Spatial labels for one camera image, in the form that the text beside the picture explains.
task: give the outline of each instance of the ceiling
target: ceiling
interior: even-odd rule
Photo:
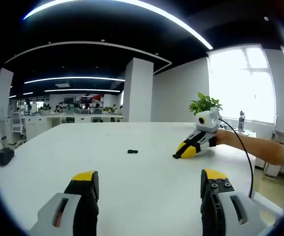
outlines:
[[[174,22],[124,2],[77,0],[22,20],[32,9],[49,1],[27,1],[12,14],[7,12],[9,27],[2,28],[0,65],[14,72],[10,95],[16,98],[25,92],[42,96],[45,90],[59,89],[57,83],[68,83],[70,89],[123,90],[123,83],[97,79],[24,82],[66,76],[124,79],[126,65],[133,57],[152,61],[154,71],[160,70],[158,74],[204,57],[208,51]],[[143,1],[187,23],[214,49],[243,43],[282,44],[271,12],[259,1]],[[24,53],[36,47],[40,48]]]

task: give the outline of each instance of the potted plant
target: potted plant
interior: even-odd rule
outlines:
[[[218,110],[222,110],[221,104],[219,104],[219,100],[215,100],[210,98],[209,96],[205,96],[201,92],[198,93],[198,97],[200,100],[195,101],[192,100],[191,104],[189,105],[189,110],[196,115],[199,112],[209,111],[210,108],[216,107]]]

